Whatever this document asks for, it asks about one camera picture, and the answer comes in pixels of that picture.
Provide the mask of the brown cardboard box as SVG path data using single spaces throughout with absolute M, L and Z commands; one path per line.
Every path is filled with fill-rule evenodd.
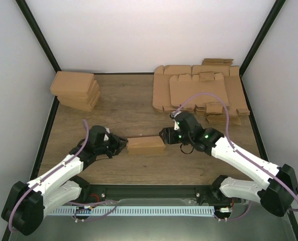
M 160 136 L 128 138 L 127 150 L 130 155 L 162 154 L 165 144 Z

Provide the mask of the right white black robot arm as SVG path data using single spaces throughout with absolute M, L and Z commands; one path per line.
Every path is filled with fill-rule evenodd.
M 190 145 L 193 150 L 205 153 L 236 168 L 250 178 L 237 180 L 219 176 L 211 189 L 216 202 L 227 198 L 241 198 L 257 202 L 269 213 L 283 217 L 298 195 L 298 182 L 293 167 L 278 166 L 265 161 L 229 140 L 214 128 L 203 128 L 193 114 L 178 112 L 172 115 L 172 127 L 163 128 L 159 136 L 165 144 Z

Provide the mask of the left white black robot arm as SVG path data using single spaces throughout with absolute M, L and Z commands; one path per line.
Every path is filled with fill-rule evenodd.
M 90 199 L 90 183 L 79 174 L 93 164 L 98 156 L 111 159 L 127 145 L 128 140 L 103 126 L 88 127 L 86 137 L 69 154 L 43 175 L 24 183 L 18 181 L 10 190 L 1 213 L 11 232 L 32 234 L 43 219 L 56 208 L 73 202 L 85 204 Z

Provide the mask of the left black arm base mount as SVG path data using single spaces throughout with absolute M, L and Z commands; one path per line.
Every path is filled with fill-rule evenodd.
M 81 189 L 80 195 L 72 200 L 75 203 L 95 203 L 105 201 L 107 196 L 107 186 L 89 185 Z

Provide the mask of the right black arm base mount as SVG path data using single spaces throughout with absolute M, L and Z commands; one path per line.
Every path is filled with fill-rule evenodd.
M 195 189 L 196 202 L 199 205 L 207 203 L 209 205 L 227 205 L 232 203 L 234 200 L 237 203 L 241 202 L 239 198 L 226 197 L 219 189 L 213 187 L 212 185 L 201 185 L 197 186 Z

